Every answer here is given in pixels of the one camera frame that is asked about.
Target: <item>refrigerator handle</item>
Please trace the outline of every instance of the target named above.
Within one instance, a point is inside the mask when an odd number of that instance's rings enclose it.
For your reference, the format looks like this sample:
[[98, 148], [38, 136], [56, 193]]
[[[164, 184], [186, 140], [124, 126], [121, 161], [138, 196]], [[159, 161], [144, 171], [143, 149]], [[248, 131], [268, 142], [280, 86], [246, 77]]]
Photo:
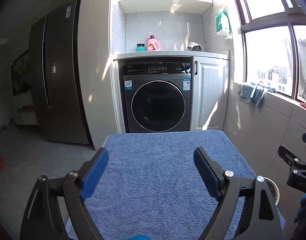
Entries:
[[46, 41], [47, 21], [48, 21], [48, 15], [46, 15], [45, 24], [44, 24], [43, 45], [42, 45], [42, 68], [43, 68], [43, 81], [44, 81], [44, 89], [45, 89], [47, 105], [48, 105], [48, 107], [50, 107], [51, 106], [51, 101], [49, 99], [49, 94], [48, 94], [46, 65], [45, 65], [45, 41]]

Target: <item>pink detergent bottle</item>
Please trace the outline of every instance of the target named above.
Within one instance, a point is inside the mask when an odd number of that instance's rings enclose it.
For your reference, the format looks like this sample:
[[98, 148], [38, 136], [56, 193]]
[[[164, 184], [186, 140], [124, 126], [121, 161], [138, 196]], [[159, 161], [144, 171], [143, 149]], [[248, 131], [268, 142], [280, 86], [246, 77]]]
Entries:
[[152, 50], [161, 50], [160, 43], [154, 38], [154, 35], [151, 35], [148, 43], [147, 51]]

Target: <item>screw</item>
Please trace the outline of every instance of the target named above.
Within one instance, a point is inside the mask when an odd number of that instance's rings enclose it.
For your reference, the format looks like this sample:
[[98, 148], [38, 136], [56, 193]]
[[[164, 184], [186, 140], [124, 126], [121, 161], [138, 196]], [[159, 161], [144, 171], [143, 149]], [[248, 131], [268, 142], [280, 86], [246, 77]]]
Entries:
[[74, 178], [75, 178], [75, 177], [78, 175], [78, 172], [77, 172], [77, 171], [70, 171], [69, 175], [70, 175], [71, 177], [74, 177]]
[[257, 176], [257, 180], [258, 180], [259, 182], [263, 182], [263, 181], [264, 181], [264, 178], [263, 178], [262, 176]]
[[38, 178], [38, 181], [39, 182], [43, 182], [43, 181], [45, 181], [46, 180], [46, 177], [45, 176], [40, 176], [39, 178]]
[[233, 176], [234, 176], [233, 171], [226, 171], [224, 174], [225, 174], [227, 177], [233, 177]]

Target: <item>blue glove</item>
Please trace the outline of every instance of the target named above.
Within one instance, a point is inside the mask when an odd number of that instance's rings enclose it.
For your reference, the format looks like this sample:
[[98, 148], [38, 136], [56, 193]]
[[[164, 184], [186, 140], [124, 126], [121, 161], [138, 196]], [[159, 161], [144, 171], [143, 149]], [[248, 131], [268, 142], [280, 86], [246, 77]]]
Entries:
[[299, 209], [299, 212], [294, 219], [295, 223], [298, 223], [306, 215], [306, 194], [303, 194], [303, 196], [300, 200], [300, 205], [301, 205], [301, 207]]

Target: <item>blue towel on table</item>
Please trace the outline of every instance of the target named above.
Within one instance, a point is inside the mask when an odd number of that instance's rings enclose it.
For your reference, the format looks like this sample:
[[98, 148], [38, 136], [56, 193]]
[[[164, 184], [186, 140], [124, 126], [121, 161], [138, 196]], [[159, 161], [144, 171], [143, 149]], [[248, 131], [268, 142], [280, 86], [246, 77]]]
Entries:
[[255, 84], [253, 82], [242, 83], [239, 85], [238, 95], [240, 100], [260, 106], [266, 91], [273, 93], [276, 92], [275, 88], [266, 87], [261, 84]]
[[[85, 206], [105, 240], [145, 235], [152, 240], [198, 239], [218, 202], [212, 198], [193, 161], [203, 147], [224, 170], [255, 178], [255, 173], [222, 131], [129, 133], [109, 136], [109, 163]], [[225, 239], [239, 224], [239, 197]], [[280, 216], [282, 226], [285, 221]], [[70, 238], [77, 239], [70, 220]]]

